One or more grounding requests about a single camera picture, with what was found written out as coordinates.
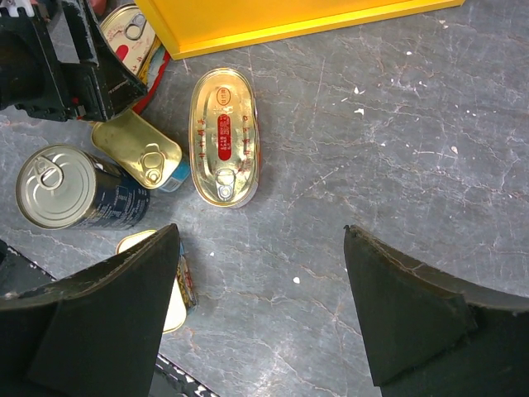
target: canned food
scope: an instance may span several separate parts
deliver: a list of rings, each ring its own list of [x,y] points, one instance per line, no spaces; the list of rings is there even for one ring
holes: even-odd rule
[[[180,146],[132,110],[97,123],[92,143],[147,189],[174,192],[191,173]]]
[[[44,229],[127,229],[144,217],[149,201],[149,190],[122,167],[67,145],[37,151],[17,180],[19,209]]]
[[[132,236],[125,237],[117,245],[116,253],[124,252],[145,240],[148,236],[156,233],[156,230],[146,230]],[[171,292],[171,299],[167,309],[167,316],[165,317],[164,333],[175,331],[184,323],[188,313],[191,313],[197,305],[197,296],[193,292],[193,282],[191,281],[191,274],[184,255],[184,248],[180,242],[180,258],[176,270],[176,278],[174,280],[173,290]]]
[[[189,152],[193,182],[208,203],[238,208],[259,183],[260,144],[248,80],[215,69],[197,83],[191,100]]]
[[[169,63],[169,53],[134,4],[116,8],[102,22],[101,30],[119,60],[147,84],[149,93],[133,108],[135,112],[141,112],[158,87]]]

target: yellow bin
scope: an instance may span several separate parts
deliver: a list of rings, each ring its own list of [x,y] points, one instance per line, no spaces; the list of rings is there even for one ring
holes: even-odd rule
[[[136,0],[174,60],[360,23],[465,0]]]

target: gray marble surface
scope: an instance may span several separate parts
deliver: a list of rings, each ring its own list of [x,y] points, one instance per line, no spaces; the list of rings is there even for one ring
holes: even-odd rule
[[[523,0],[467,0],[172,62],[145,118],[187,148],[193,86],[210,69],[238,69],[255,87],[263,169],[242,209],[207,205],[188,180],[155,194],[132,230],[176,222],[200,298],[160,350],[222,396],[379,395],[345,270],[347,223],[529,296],[527,20]],[[110,256],[127,232],[42,231],[14,197],[40,147],[96,153],[88,126],[10,108],[0,131],[0,238],[56,277]]]

